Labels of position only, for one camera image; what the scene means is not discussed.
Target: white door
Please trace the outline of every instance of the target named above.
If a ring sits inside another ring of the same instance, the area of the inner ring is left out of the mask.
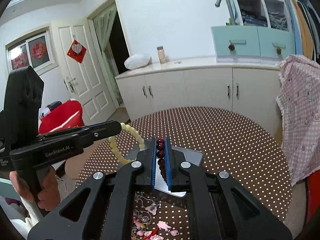
[[[51,27],[63,78],[71,97],[82,104],[85,124],[105,122],[116,108],[94,49],[88,20],[54,21]],[[74,38],[87,49],[82,63],[67,56]]]
[[[187,105],[183,71],[149,74],[145,79],[154,112]]]
[[[232,111],[250,118],[274,136],[281,125],[276,103],[279,91],[278,71],[234,68]]]
[[[232,109],[232,69],[185,70],[188,106]]]
[[[143,75],[116,81],[131,121],[153,113],[151,96]]]

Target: round table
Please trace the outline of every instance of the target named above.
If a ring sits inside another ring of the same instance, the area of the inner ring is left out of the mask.
[[[174,146],[202,151],[207,172],[227,171],[284,221],[292,197],[287,161],[273,137],[252,120],[227,110],[197,106],[162,110],[130,125],[144,139],[167,136]],[[135,138],[124,130],[116,136],[116,142],[123,155],[127,155],[136,144]],[[102,142],[81,170],[77,185],[96,171],[105,174],[117,171],[117,164],[108,141]],[[156,200],[138,192],[135,208],[147,215],[145,207]],[[162,220],[179,232],[172,236],[160,230],[158,234],[165,240],[189,239],[188,210],[164,201],[160,203],[156,215],[150,216],[149,230],[152,231]]]

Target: white bead bracelet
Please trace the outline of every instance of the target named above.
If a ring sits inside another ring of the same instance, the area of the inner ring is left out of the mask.
[[[139,135],[139,132],[135,130],[134,127],[131,127],[128,124],[125,123],[121,123],[121,128],[123,130],[126,130],[128,132],[130,132],[137,140],[137,142],[139,143],[139,148],[140,150],[144,150],[145,149],[145,145],[144,145],[144,139],[142,139],[141,135]],[[127,163],[133,162],[134,160],[126,160],[121,152],[119,151],[119,149],[117,148],[117,144],[116,144],[116,138],[114,136],[111,136],[108,138],[108,141],[110,143],[110,147],[112,149],[112,153],[117,157],[118,161],[121,162],[123,165],[126,165]]]

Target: human hand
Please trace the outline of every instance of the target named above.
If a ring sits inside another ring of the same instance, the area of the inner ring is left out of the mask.
[[[9,174],[10,181],[15,188],[16,192],[24,199],[34,202],[35,198],[33,197],[30,190],[24,186],[20,180],[19,175],[16,171],[11,171]],[[58,190],[58,183],[55,178],[55,170],[53,167],[50,167],[49,173],[45,176],[42,182],[43,190],[38,194],[38,207],[51,211],[56,208],[60,203],[60,194]]]

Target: white wall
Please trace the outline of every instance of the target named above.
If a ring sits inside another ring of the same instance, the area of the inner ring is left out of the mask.
[[[82,0],[89,14],[105,0]],[[119,0],[122,24],[130,53],[147,53],[159,61],[157,47],[163,46],[169,59],[215,54],[210,27],[225,25],[229,12],[225,0]]]
[[[7,83],[4,70],[6,67],[6,44],[19,38],[25,32],[48,24],[52,20],[81,17],[83,17],[83,12],[79,4],[61,4],[31,11],[0,26],[0,111],[3,109]],[[58,100],[64,102],[70,98],[63,83],[59,67],[41,75],[41,78],[44,81],[44,95],[42,100],[44,106],[53,101]]]

